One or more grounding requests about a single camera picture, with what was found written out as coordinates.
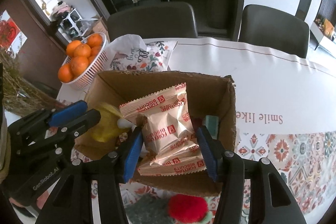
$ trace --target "blue gripper pad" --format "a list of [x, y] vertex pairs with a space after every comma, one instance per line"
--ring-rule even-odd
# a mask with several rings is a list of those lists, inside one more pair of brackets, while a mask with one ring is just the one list
[[205, 166], [207, 167], [208, 175], [216, 182], [219, 178], [218, 165], [222, 162], [222, 156], [219, 151], [217, 151], [216, 145], [205, 126], [201, 126], [197, 129], [196, 137]]
[[75, 102], [55, 113], [51, 116], [49, 121], [50, 127], [60, 127], [79, 116], [83, 115], [87, 110], [87, 103], [83, 100]]
[[133, 177], [135, 167], [137, 166], [141, 148], [143, 145], [142, 131], [136, 130], [137, 128], [134, 130], [133, 133], [137, 134], [137, 136], [135, 137], [132, 146], [130, 147], [130, 150], [128, 152], [128, 155], [124, 161], [123, 179], [125, 183]]

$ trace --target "dark gray chair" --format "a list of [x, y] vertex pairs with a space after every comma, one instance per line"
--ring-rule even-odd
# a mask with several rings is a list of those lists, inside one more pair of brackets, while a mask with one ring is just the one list
[[239, 42], [306, 58], [309, 35], [308, 24], [286, 12], [261, 5], [244, 8]]
[[186, 2], [161, 2], [130, 8], [110, 15], [107, 28], [110, 40], [125, 34], [142, 38], [197, 38], [193, 7]]

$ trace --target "red fluffy ball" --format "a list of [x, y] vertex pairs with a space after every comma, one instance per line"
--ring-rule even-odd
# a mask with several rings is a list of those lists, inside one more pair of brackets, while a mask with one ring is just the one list
[[168, 203], [168, 214], [181, 223], [201, 221], [208, 211], [204, 198], [188, 195], [175, 195]]

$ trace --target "patterned tablecloth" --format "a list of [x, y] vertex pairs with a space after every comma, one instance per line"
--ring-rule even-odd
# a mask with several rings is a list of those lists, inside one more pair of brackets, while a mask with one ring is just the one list
[[[178, 39], [169, 66], [171, 70], [232, 76], [236, 84], [235, 152], [245, 159], [269, 158], [307, 224], [316, 224], [336, 197], [336, 77], [320, 65], [274, 49], [211, 38]], [[58, 98], [69, 103], [84, 96], [85, 91], [63, 86]], [[89, 160], [77, 151], [72, 157]], [[125, 206], [145, 193], [155, 198], [174, 194], [132, 181], [120, 187]], [[93, 183], [94, 200], [96, 193]], [[207, 201], [215, 215], [219, 197]], [[241, 224], [248, 223], [249, 207], [250, 181], [246, 180]]]

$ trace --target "brown door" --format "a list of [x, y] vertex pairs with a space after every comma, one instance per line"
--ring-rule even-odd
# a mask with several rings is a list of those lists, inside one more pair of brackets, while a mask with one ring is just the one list
[[64, 50], [46, 33], [23, 0], [4, 0], [0, 15], [4, 10], [27, 37], [18, 53], [22, 76], [59, 90], [57, 72], [66, 57]]

